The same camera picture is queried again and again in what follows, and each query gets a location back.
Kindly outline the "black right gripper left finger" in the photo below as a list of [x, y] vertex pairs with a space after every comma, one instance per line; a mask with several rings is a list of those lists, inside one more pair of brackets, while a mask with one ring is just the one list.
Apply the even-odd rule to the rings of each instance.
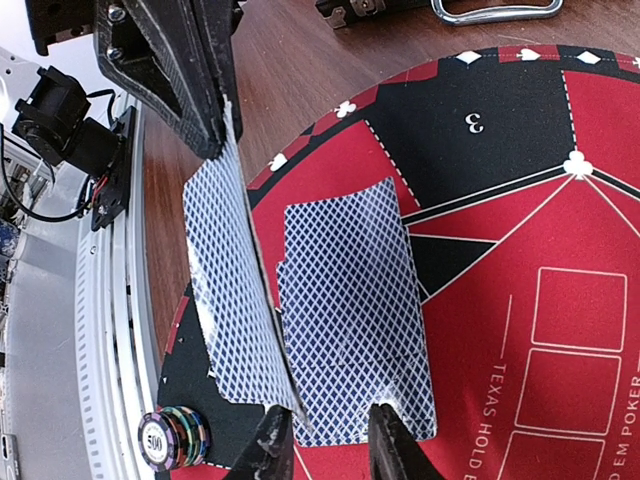
[[228, 479], [287, 479], [294, 474], [292, 412], [274, 405], [227, 474]]

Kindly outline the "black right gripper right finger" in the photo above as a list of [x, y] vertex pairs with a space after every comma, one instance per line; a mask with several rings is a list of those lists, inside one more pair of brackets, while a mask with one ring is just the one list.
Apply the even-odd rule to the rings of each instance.
[[368, 446], [372, 479], [444, 479], [389, 404], [371, 406]]

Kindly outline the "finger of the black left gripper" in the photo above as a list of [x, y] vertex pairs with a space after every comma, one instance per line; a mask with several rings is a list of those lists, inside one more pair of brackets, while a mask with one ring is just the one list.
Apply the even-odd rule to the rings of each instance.
[[194, 1], [196, 31], [203, 50], [202, 85], [207, 105], [206, 124], [216, 148], [225, 143], [225, 105], [238, 106], [238, 91], [231, 38], [244, 11], [240, 1]]

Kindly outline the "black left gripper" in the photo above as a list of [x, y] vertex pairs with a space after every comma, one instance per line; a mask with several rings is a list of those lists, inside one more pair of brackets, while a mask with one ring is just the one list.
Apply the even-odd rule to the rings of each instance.
[[156, 112], [195, 155], [225, 142], [223, 1], [25, 0], [38, 55], [94, 31], [101, 73]]

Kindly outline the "blue-backed playing card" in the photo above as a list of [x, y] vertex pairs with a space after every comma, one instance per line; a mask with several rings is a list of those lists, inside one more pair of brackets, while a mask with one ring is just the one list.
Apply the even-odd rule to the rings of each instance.
[[183, 190], [200, 327], [224, 399], [279, 405], [306, 421], [255, 237], [232, 113], [227, 102], [222, 149], [203, 162]]

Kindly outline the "black poker chip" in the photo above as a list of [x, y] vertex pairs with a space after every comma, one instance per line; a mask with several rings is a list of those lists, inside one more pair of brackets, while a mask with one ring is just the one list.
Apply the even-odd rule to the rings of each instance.
[[154, 472], [200, 465], [212, 446], [203, 417], [182, 405], [145, 413], [137, 436], [141, 456]]

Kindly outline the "grey playing card deck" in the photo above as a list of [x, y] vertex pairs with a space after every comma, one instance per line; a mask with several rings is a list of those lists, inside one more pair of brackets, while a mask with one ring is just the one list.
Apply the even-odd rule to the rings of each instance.
[[437, 432], [419, 282], [392, 179], [285, 211], [277, 265], [303, 447], [361, 444], [391, 405], [412, 437]]

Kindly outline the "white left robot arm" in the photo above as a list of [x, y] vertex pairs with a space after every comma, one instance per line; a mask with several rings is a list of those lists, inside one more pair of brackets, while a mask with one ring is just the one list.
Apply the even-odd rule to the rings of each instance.
[[[36, 51], [91, 33], [101, 73], [159, 115], [201, 159], [239, 138], [231, 37], [243, 16], [237, 1], [28, 1]], [[91, 210], [91, 228], [107, 227], [127, 208], [137, 113], [128, 107], [101, 125], [88, 117], [93, 94], [54, 67], [40, 68], [14, 101], [13, 134], [46, 164], [83, 171], [73, 211]]]

